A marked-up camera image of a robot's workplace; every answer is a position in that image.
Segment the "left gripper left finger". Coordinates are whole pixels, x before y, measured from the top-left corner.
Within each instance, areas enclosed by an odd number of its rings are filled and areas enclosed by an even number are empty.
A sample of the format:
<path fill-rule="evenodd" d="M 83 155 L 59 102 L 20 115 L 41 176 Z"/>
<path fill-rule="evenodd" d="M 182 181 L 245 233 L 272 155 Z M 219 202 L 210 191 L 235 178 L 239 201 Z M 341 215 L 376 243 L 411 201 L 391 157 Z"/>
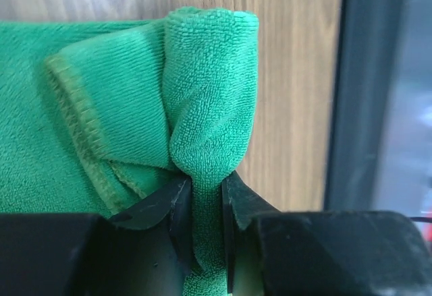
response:
<path fill-rule="evenodd" d="M 191 191 L 177 177 L 127 210 L 3 213 L 2 295 L 181 295 L 192 255 Z"/>

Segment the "green towel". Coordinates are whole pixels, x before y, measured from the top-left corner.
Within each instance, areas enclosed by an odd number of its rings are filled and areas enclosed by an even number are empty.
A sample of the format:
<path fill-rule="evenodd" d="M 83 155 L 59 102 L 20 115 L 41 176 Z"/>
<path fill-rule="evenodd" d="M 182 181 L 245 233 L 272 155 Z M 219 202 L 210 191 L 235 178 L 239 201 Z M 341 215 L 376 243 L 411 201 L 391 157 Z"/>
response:
<path fill-rule="evenodd" d="M 259 19 L 1 23 L 1 210 L 110 216 L 192 179 L 185 295 L 226 295 L 219 185 L 246 154 Z"/>

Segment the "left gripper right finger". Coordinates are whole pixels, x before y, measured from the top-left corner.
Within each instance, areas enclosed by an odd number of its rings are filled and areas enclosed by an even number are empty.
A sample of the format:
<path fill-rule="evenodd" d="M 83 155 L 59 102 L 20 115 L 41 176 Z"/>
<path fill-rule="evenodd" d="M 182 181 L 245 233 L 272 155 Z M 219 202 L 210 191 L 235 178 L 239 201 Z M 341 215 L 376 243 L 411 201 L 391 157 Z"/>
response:
<path fill-rule="evenodd" d="M 430 295 L 431 254 L 390 211 L 282 212 L 237 173 L 221 183 L 231 295 Z"/>

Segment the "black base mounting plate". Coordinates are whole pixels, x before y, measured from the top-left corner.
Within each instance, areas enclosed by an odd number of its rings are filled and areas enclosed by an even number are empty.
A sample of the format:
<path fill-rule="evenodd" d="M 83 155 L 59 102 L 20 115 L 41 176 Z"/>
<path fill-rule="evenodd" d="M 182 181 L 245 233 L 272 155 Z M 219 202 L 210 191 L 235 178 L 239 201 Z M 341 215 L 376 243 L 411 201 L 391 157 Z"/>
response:
<path fill-rule="evenodd" d="M 325 210 L 373 203 L 404 0 L 341 0 Z"/>

